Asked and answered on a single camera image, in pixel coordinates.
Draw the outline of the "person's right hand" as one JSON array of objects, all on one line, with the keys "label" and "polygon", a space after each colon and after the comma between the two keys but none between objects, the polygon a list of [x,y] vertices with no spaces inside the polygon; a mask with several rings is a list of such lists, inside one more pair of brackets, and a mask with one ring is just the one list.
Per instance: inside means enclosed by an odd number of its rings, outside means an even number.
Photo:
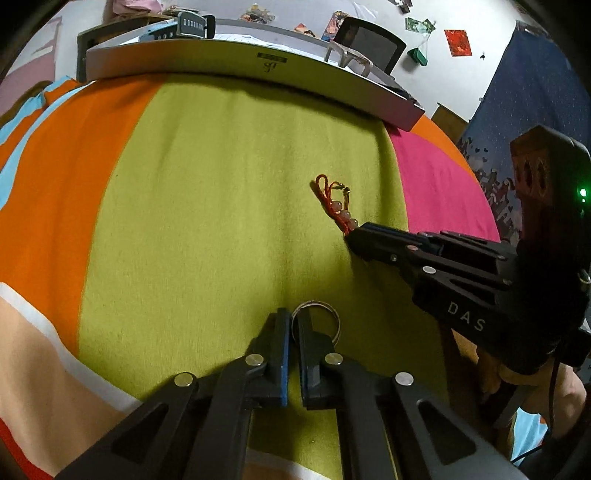
[{"label": "person's right hand", "polygon": [[587,400],[587,390],[571,366],[549,360],[534,375],[518,374],[501,361],[477,348],[478,367],[485,394],[495,394],[503,382],[532,387],[520,408],[529,414],[539,414],[550,427],[554,439],[565,436],[581,417]]}]

